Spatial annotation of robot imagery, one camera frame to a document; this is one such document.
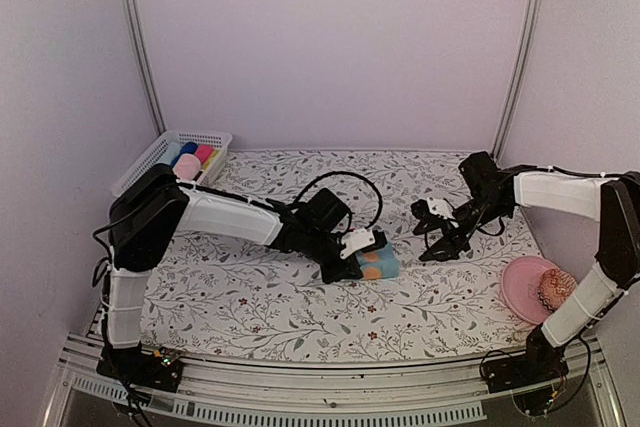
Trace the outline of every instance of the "floral tablecloth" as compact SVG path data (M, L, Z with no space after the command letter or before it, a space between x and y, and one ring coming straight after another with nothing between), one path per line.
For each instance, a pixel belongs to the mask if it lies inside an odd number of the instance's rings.
M468 199L458 164L465 155L430 152L230 153L216 187L291 201L318 175L362 173L381 190L378 225L393 243L401 275L322 283L316 264L243 240L175 235L154 270L142 319L143 342L187 350L296 362L373 362L457 356L519 345L531 325L500 299L500 273L512 259L539 255L520 212L500 237L476 234L461 260L421 263L424 240L410 205L429 195ZM373 192L354 178L329 187L364 226Z

